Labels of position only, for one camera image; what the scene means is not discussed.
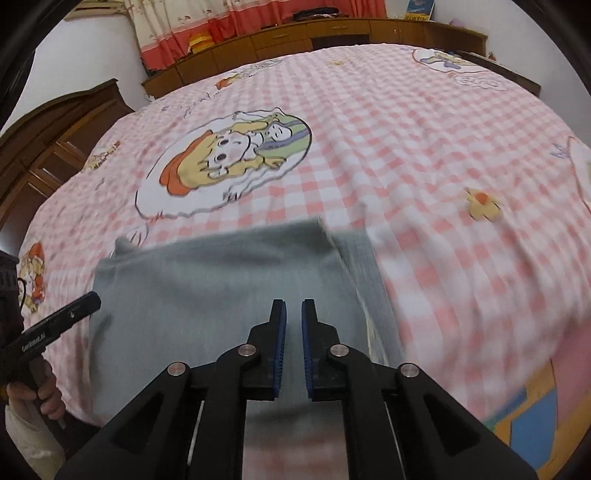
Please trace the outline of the person left hand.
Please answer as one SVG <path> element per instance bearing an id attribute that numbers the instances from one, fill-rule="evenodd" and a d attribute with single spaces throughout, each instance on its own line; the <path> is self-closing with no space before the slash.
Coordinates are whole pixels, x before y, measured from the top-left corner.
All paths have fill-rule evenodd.
<path id="1" fill-rule="evenodd" d="M 40 411 L 50 420 L 61 420 L 65 413 L 62 393 L 57 387 L 52 367 L 47 361 L 44 361 L 43 366 L 44 382 L 37 391 L 31 390 L 22 382 L 11 382 L 6 387 L 11 409 L 23 421 L 29 423 L 32 423 L 32 414 L 29 412 L 28 403 L 35 399 L 42 401 Z"/>

